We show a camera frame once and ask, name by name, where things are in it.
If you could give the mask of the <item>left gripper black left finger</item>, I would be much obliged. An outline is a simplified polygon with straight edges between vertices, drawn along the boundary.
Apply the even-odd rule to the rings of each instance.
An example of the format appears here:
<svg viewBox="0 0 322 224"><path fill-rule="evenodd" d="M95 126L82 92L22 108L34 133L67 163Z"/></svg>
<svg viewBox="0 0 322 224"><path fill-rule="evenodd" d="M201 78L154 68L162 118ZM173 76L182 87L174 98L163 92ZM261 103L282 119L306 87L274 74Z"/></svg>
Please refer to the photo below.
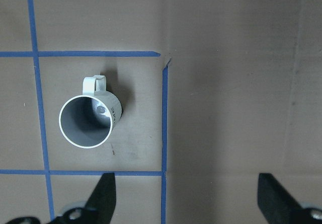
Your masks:
<svg viewBox="0 0 322 224"><path fill-rule="evenodd" d="M67 210L52 223L105 223L112 220L116 207L114 173L104 173L83 207Z"/></svg>

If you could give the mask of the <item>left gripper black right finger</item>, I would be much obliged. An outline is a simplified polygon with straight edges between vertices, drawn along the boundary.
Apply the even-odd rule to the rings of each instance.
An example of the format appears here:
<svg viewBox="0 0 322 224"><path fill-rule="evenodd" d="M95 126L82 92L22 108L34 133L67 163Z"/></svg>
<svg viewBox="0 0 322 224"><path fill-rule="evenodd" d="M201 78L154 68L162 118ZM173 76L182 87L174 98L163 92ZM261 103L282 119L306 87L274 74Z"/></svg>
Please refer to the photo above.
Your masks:
<svg viewBox="0 0 322 224"><path fill-rule="evenodd" d="M271 173L259 174L257 205L268 223L321 223L321 209L300 205Z"/></svg>

